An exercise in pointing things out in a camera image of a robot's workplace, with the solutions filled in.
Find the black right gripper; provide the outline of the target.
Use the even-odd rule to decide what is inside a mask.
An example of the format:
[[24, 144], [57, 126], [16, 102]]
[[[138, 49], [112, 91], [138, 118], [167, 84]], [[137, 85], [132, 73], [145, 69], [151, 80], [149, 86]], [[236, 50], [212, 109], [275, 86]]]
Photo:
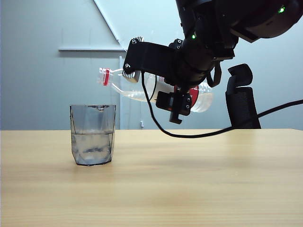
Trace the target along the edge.
[[176, 39], [169, 47], [174, 49], [172, 73], [165, 77], [165, 82], [178, 88], [174, 93], [159, 91], [156, 106], [171, 110], [170, 122], [182, 123], [179, 115], [188, 116], [191, 110], [191, 96], [185, 90], [198, 86], [204, 80], [210, 87], [217, 86], [222, 77], [221, 61], [197, 39]]

